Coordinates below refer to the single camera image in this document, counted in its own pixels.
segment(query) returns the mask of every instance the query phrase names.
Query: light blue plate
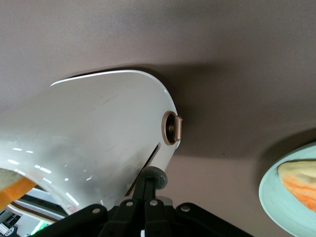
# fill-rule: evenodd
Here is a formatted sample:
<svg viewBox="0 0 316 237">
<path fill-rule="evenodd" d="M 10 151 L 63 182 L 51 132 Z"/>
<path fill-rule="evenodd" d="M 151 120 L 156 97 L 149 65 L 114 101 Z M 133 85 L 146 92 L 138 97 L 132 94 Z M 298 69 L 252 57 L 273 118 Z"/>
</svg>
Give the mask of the light blue plate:
<svg viewBox="0 0 316 237">
<path fill-rule="evenodd" d="M 316 237 L 316 212 L 301 204 L 281 183 L 277 168 L 284 162 L 316 159 L 316 142 L 287 154 L 263 176 L 259 199 L 268 216 L 296 237 Z"/>
</svg>

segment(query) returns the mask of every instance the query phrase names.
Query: orange object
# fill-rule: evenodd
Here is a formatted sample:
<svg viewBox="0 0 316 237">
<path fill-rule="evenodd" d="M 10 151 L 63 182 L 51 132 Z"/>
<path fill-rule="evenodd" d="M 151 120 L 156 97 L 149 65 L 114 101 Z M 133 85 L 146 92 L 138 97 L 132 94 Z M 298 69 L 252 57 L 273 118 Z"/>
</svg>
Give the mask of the orange object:
<svg viewBox="0 0 316 237">
<path fill-rule="evenodd" d="M 316 212 L 316 161 L 286 162 L 278 167 L 278 173 L 285 188 Z"/>
<path fill-rule="evenodd" d="M 21 198 L 36 185 L 28 178 L 4 169 L 0 169 L 0 183 L 0 210 Z"/>
</svg>

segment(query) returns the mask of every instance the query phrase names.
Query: green light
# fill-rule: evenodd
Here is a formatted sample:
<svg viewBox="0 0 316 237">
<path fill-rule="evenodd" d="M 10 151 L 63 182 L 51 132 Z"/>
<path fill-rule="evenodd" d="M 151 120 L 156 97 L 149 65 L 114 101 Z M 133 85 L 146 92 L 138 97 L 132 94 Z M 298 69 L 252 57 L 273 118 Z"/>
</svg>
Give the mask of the green light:
<svg viewBox="0 0 316 237">
<path fill-rule="evenodd" d="M 48 224 L 44 221 L 40 221 L 39 224 L 35 227 L 35 229 L 32 231 L 31 235 L 34 235 L 36 232 L 44 229 Z"/>
</svg>

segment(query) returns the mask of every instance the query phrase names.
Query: glossy white surface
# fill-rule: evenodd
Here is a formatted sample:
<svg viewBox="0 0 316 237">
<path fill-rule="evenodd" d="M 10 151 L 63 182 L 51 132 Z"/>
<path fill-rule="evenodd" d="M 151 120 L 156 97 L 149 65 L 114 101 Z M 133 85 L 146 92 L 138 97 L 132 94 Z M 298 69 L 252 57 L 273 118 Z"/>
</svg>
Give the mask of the glossy white surface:
<svg viewBox="0 0 316 237">
<path fill-rule="evenodd" d="M 112 208 L 150 154 L 165 169 L 161 119 L 174 111 L 165 87 L 133 70 L 55 83 L 0 118 L 0 167 L 38 183 L 70 214 L 93 203 Z"/>
<path fill-rule="evenodd" d="M 281 183 L 277 167 L 284 162 L 316 158 L 316 143 L 308 144 L 275 163 L 264 175 L 259 198 L 265 212 L 279 226 L 297 237 L 316 236 L 316 212 L 301 204 Z"/>
<path fill-rule="evenodd" d="M 26 195 L 58 205 L 58 202 L 51 196 L 50 193 L 45 192 L 43 190 L 39 190 L 37 188 L 32 188 L 30 191 L 26 193 Z"/>
</svg>

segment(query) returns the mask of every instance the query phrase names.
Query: white cover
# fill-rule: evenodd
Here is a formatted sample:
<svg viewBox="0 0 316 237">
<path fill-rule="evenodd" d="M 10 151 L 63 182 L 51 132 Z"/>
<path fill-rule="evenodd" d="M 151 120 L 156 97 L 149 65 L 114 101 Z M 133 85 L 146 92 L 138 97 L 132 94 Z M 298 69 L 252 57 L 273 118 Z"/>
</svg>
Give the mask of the white cover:
<svg viewBox="0 0 316 237">
<path fill-rule="evenodd" d="M 112 208 L 160 143 L 152 165 L 165 169 L 179 142 L 164 143 L 161 120 L 174 111 L 152 75 L 124 70 L 54 83 L 0 117 L 0 167 L 36 182 L 74 213 Z"/>
</svg>

